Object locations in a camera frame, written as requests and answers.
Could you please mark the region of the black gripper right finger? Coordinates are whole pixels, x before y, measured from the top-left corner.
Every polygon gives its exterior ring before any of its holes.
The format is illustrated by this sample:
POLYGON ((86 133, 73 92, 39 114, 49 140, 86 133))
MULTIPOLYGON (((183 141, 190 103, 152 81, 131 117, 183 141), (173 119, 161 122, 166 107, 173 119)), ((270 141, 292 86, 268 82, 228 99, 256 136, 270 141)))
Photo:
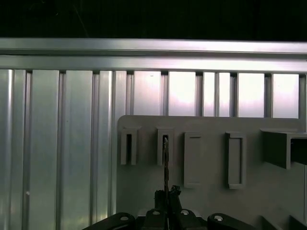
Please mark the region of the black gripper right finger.
POLYGON ((179 186, 168 192, 168 224, 170 230, 254 230, 255 227, 223 213, 213 213, 203 219, 181 206, 179 186))

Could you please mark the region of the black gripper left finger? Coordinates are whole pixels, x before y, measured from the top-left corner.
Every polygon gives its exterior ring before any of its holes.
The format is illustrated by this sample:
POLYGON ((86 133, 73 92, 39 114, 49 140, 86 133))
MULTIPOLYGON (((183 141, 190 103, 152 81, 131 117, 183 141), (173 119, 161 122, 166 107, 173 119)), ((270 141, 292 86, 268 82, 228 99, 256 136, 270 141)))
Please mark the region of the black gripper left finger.
POLYGON ((145 216, 134 217, 125 212, 116 213, 101 220, 86 230, 165 230, 166 229, 166 195, 157 190, 154 194, 154 208, 145 216))

